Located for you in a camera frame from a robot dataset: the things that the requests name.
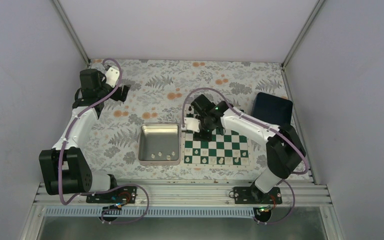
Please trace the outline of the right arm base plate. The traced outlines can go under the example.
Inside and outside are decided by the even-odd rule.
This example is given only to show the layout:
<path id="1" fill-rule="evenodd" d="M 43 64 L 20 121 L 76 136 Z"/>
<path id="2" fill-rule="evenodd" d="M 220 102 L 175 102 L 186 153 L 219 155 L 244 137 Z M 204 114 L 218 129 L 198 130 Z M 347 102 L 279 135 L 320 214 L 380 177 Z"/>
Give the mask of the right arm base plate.
<path id="1" fill-rule="evenodd" d="M 263 193 L 256 187 L 236 186 L 228 196 L 234 199 L 236 205 L 274 205 L 282 204 L 282 194 L 279 187 L 273 187 L 268 193 Z"/>

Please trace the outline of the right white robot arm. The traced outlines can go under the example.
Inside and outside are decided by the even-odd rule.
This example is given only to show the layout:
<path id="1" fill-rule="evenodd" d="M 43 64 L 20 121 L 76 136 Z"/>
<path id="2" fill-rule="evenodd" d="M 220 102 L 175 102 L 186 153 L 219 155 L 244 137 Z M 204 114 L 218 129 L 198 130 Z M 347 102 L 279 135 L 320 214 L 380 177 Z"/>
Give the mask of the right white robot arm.
<path id="1" fill-rule="evenodd" d="M 211 102 L 204 94 L 196 97 L 191 108 L 197 117 L 183 116 L 181 127 L 200 137 L 207 137 L 215 129 L 223 128 L 239 133 L 248 139 L 265 145 L 267 167 L 251 184 L 251 198 L 258 204 L 270 197 L 270 191 L 304 163 L 306 173 L 309 163 L 300 138 L 293 126 L 270 124 L 248 115 L 232 106 L 226 99 L 218 104 Z"/>

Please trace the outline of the metal tray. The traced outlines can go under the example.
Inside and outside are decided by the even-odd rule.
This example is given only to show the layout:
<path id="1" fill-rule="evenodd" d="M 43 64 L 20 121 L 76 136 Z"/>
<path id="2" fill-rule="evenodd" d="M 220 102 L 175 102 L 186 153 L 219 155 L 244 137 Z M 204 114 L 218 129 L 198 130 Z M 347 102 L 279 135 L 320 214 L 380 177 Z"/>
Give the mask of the metal tray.
<path id="1" fill-rule="evenodd" d="M 138 162 L 142 166 L 176 166 L 181 160 L 177 123 L 146 123 L 140 127 Z"/>

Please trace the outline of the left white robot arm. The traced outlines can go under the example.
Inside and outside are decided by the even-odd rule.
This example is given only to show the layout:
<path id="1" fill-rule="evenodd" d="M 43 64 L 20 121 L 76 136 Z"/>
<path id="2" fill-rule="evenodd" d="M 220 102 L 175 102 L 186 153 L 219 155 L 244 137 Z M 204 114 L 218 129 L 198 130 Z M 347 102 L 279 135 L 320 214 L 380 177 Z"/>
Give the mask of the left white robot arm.
<path id="1" fill-rule="evenodd" d="M 51 149 L 42 150 L 38 160 L 46 192 L 49 195 L 99 192 L 111 203 L 119 197 L 119 188 L 110 174 L 93 173 L 82 152 L 93 125 L 99 120 L 105 101 L 124 102 L 128 86 L 117 81 L 121 71 L 108 67 L 106 73 L 85 69 L 79 73 L 80 88 L 74 95 L 70 121 Z"/>

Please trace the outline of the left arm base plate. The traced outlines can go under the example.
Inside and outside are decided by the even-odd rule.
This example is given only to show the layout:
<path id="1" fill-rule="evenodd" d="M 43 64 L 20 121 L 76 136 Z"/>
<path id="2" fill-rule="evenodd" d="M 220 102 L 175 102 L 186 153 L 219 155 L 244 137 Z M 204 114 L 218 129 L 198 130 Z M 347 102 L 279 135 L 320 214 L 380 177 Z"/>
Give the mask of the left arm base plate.
<path id="1" fill-rule="evenodd" d="M 136 201 L 137 187 L 125 186 L 109 193 L 88 195 L 86 202 L 89 204 L 124 205 L 134 204 Z"/>

